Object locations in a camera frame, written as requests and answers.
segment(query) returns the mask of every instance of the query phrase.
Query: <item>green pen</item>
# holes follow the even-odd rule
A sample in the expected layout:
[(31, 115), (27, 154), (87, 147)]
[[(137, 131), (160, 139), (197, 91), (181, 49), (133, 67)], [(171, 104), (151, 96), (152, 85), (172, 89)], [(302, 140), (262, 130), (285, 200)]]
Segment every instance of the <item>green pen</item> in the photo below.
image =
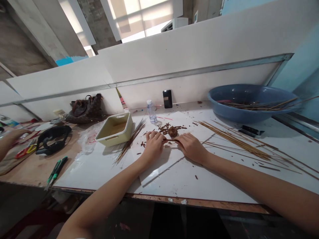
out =
[(67, 159), (68, 159), (67, 156), (65, 156), (63, 159), (60, 160), (61, 162), (59, 163), (59, 166), (57, 167), (51, 181), (54, 181), (57, 178), (64, 164), (67, 162)]
[(54, 166), (54, 169), (52, 170), (52, 173), (51, 173), (50, 177), (49, 177), (48, 180), (47, 180), (47, 184), (51, 181), (51, 179), (52, 179), (52, 177), (53, 177), (53, 175), (54, 175), (54, 173), (55, 173), (57, 167), (59, 166), (59, 163), (60, 163), (60, 162), (61, 162), (61, 160), (59, 160), (59, 161), (56, 162), (56, 164), (55, 164), (55, 166)]
[(47, 186), (44, 189), (45, 191), (47, 191), (49, 189), (50, 185), (57, 178), (61, 169), (63, 168), (63, 165), (66, 163), (67, 159), (68, 159), (68, 157), (65, 156), (63, 159), (60, 159), (59, 161), (56, 162), (56, 165), (55, 165), (49, 179), (47, 180)]

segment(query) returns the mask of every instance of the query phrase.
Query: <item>plastic water bottle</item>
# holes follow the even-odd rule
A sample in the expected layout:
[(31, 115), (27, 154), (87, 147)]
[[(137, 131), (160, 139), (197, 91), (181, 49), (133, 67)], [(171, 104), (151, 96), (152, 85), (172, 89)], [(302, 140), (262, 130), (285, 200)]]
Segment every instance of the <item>plastic water bottle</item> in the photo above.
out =
[(150, 121), (151, 123), (156, 123), (157, 122), (157, 117), (156, 117), (156, 107), (152, 103), (152, 100), (147, 101), (147, 113), (149, 114)]
[(4, 115), (0, 115), (0, 121), (12, 128), (22, 128), (21, 124)]

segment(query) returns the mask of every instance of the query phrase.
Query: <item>blue plastic basin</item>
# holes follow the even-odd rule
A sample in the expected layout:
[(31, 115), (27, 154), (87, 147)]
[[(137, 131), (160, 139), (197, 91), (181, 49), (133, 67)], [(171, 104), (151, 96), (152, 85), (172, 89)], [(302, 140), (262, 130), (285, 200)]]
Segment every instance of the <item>blue plastic basin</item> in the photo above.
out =
[[(251, 111), (237, 109), (231, 106), (223, 105), (218, 103), (220, 100), (231, 100), (234, 103), (242, 104), (243, 102), (253, 103), (271, 103), (277, 101), (287, 101), (297, 96), (291, 92), (262, 85), (251, 85), (251, 84), (234, 84), (234, 85), (225, 85), (219, 86), (214, 89), (211, 89), (208, 93), (208, 98), (212, 103), (213, 111), (216, 115), (225, 118), (227, 120), (248, 124), (248, 123), (257, 123), (264, 121), (273, 115), (285, 114), (289, 112), (296, 111), (298, 105), (292, 106), (288, 109), (281, 111)], [(299, 99), (294, 102), (289, 103), (293, 105), (300, 101)]]

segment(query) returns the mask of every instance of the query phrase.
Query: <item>plastic container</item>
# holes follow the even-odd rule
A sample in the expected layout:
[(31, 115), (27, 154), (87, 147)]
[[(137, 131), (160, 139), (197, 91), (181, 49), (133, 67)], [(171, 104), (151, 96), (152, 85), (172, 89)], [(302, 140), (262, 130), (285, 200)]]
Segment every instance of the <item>plastic container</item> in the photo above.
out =
[[(234, 84), (219, 86), (211, 89), (208, 93), (208, 98), (212, 103), (213, 111), (216, 115), (225, 118), (227, 120), (248, 124), (264, 121), (273, 115), (286, 114), (296, 111), (300, 106), (295, 105), (286, 110), (280, 111), (251, 111), (244, 109), (237, 109), (231, 106), (223, 105), (217, 101), (231, 100), (234, 103), (242, 102), (259, 102), (259, 103), (271, 103), (277, 101), (287, 101), (297, 96), (291, 92), (263, 85), (251, 85), (251, 84)], [(296, 104), (299, 99), (288, 104)]]
[(129, 141), (133, 120), (130, 112), (110, 116), (104, 122), (95, 140), (106, 147)]
[(156, 117), (156, 107), (154, 106), (154, 104), (152, 103), (152, 100), (148, 100), (146, 101), (147, 103), (147, 113), (149, 114), (149, 118), (151, 123), (156, 123), (157, 122), (157, 117)]

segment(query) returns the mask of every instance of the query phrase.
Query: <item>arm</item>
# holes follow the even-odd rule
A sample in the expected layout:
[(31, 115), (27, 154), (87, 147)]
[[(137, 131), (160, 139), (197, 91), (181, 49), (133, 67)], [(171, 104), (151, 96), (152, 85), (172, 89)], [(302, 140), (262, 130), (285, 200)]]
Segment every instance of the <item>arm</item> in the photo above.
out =
[(16, 129), (3, 136), (0, 140), (0, 162), (7, 155), (11, 145), (25, 133), (31, 133), (31, 131), (27, 129)]
[(66, 221), (58, 239), (91, 238), (90, 228), (108, 217), (133, 181), (158, 159), (165, 139), (161, 133), (148, 132), (141, 157), (93, 193)]
[(318, 194), (209, 153), (190, 133), (176, 139), (186, 157), (232, 181), (305, 231), (319, 235)]

